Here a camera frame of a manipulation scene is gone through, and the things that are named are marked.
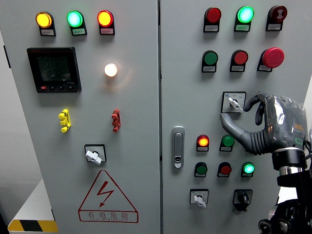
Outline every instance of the electrical hazard symbol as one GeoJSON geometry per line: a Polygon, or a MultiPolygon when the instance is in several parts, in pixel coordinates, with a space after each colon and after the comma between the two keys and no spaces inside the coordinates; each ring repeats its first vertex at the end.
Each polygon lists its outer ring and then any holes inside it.
{"type": "Polygon", "coordinates": [[[138,223],[138,212],[105,170],[93,182],[79,210],[82,222],[138,223]]]}

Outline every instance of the lightning bolt symbol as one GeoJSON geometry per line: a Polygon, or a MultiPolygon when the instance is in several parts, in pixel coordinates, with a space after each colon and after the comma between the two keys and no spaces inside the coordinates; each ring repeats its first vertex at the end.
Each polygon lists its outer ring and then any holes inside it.
{"type": "Polygon", "coordinates": [[[106,199],[103,202],[100,203],[100,205],[99,205],[100,208],[105,205],[104,202],[110,197],[110,195],[112,195],[112,193],[114,191],[114,190],[111,190],[111,191],[103,192],[103,190],[104,190],[104,188],[106,187],[107,184],[108,184],[108,181],[105,181],[104,184],[102,185],[102,187],[100,188],[100,190],[97,193],[97,196],[98,195],[102,195],[102,194],[108,194],[106,199]]]}

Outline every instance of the yellow terminal connector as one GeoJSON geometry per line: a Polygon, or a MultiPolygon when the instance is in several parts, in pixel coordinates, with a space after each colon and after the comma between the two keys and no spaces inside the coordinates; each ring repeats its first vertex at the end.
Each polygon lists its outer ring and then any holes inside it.
{"type": "Polygon", "coordinates": [[[61,132],[66,133],[68,129],[71,127],[71,122],[69,118],[69,111],[67,109],[62,110],[62,112],[58,115],[60,119],[60,124],[62,127],[61,132]]]}

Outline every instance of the digital power meter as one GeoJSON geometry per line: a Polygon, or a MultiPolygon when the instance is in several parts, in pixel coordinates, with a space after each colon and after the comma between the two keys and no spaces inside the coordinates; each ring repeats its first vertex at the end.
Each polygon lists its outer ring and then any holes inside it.
{"type": "Polygon", "coordinates": [[[28,48],[38,93],[79,93],[81,84],[74,47],[28,48]]]}

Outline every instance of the yellow black striped tape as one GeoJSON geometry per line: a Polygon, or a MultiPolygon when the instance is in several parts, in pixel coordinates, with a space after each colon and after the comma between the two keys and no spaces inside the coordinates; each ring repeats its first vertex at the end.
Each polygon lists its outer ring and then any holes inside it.
{"type": "Polygon", "coordinates": [[[57,223],[51,220],[19,220],[14,219],[8,226],[12,232],[48,232],[58,233],[57,223]]]}

